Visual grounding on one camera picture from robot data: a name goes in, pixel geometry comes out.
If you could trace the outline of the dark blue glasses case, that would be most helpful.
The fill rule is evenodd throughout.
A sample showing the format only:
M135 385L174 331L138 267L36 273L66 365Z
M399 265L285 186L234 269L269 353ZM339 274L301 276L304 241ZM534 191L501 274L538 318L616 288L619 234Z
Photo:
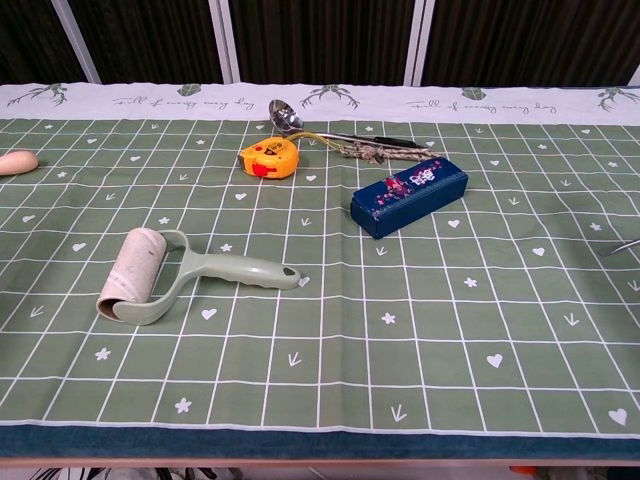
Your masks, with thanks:
M380 239L458 200L467 183L467 173L448 159L428 159L357 190L351 218Z

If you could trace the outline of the green grid tablecloth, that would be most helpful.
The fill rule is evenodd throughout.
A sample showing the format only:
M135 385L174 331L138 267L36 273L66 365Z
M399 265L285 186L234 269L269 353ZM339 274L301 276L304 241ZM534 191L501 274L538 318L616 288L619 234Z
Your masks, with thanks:
M246 175L270 100L410 139L464 196L375 240L375 166L299 144ZM640 88L4 85L0 458L640 461ZM126 235L301 274L187 282L156 322L98 313Z

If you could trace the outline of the yellow tape measure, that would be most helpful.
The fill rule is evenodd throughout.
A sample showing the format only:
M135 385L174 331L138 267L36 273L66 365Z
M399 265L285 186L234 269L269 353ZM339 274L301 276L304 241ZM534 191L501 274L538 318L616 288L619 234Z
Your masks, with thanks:
M296 171L299 152L292 141L271 137L242 150L239 159L248 175L284 179Z

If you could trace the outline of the green lint roller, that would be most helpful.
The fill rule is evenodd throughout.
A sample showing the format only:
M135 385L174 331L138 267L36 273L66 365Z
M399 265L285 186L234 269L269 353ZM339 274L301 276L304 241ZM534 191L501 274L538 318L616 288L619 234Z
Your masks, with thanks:
M175 280L159 299L150 299L165 254L183 252ZM199 277L219 278L263 288L294 289L301 274L290 266L253 257L201 254L191 249L178 230L136 228L122 247L96 302L99 314L138 326L159 320L171 308L183 286Z

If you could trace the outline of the black orange screwdriver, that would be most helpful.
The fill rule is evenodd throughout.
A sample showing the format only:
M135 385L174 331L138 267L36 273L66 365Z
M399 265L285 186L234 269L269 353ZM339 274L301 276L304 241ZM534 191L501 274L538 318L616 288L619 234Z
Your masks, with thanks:
M607 256L611 256L611 255L617 254L619 252L622 252L624 250L631 249L631 248L633 248L635 246L638 246L638 245L640 245L640 239L636 239L636 240L633 240L633 241L625 242L625 243L622 243L622 244L620 244L618 246L615 246L613 248L599 251L598 254L600 256L602 256L602 257L607 257Z

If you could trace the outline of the white aluminium partition post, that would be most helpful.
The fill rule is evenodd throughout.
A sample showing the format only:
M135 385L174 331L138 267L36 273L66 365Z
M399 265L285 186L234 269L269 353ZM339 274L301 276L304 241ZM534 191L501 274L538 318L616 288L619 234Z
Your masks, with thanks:
M403 85L419 87L427 56L436 0L414 0Z
M239 83L239 70L229 0L208 0L222 79L225 84Z
M68 0L50 0L72 47L76 59L89 83L102 84L102 80L89 52L83 34Z

